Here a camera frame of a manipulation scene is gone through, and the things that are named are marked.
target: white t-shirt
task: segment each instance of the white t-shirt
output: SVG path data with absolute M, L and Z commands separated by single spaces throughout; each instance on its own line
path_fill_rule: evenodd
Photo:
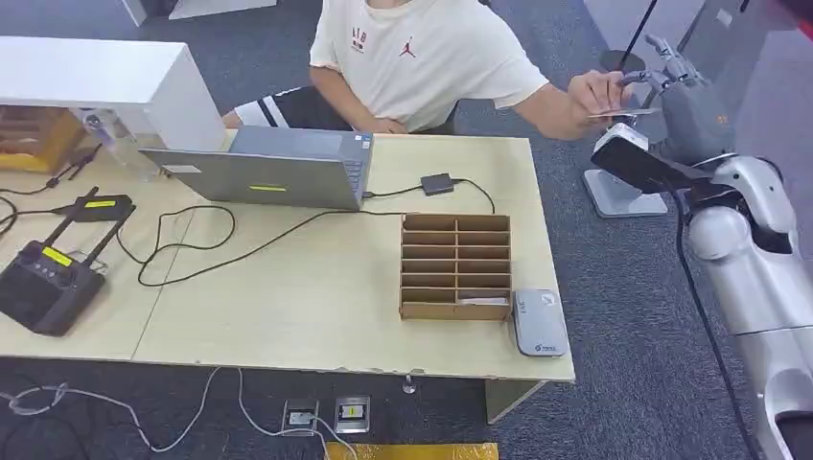
M 477 0 L 411 0 L 388 10 L 323 0 L 311 66 L 338 71 L 373 116 L 410 132 L 443 125 L 461 99 L 504 108 L 548 83 Z

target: gray laptop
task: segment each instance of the gray laptop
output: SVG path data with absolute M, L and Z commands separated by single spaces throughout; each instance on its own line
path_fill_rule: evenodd
M 213 201 L 356 211 L 372 148 L 370 134 L 243 126 L 229 152 L 140 151 Z

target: red logo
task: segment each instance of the red logo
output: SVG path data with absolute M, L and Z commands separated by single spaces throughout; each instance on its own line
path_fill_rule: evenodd
M 401 52 L 401 53 L 398 55 L 398 57 L 399 57 L 399 58 L 400 58 L 401 56 L 403 56 L 403 55 L 410 55 L 410 56 L 412 56 L 413 58 L 416 58 L 416 56 L 415 56 L 415 55 L 412 53 L 412 50 L 410 50 L 410 49 L 409 49 L 409 46 L 410 46 L 411 44 L 412 44 L 412 37 L 410 37 L 410 38 L 409 38 L 409 41 L 406 43 L 406 45 L 404 45 L 404 50 L 403 50 L 403 51 L 402 51 L 402 52 Z

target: black and white striped shorts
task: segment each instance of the black and white striped shorts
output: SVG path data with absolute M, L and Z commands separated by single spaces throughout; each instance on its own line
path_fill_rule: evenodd
M 352 131 L 314 86 L 265 96 L 234 109 L 244 125 Z

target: wooden box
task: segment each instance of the wooden box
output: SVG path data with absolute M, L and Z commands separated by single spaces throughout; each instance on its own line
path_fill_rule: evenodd
M 55 173 L 84 134 L 66 108 L 0 105 L 0 169 Z
M 508 216 L 404 217 L 402 319 L 501 321 L 511 295 Z

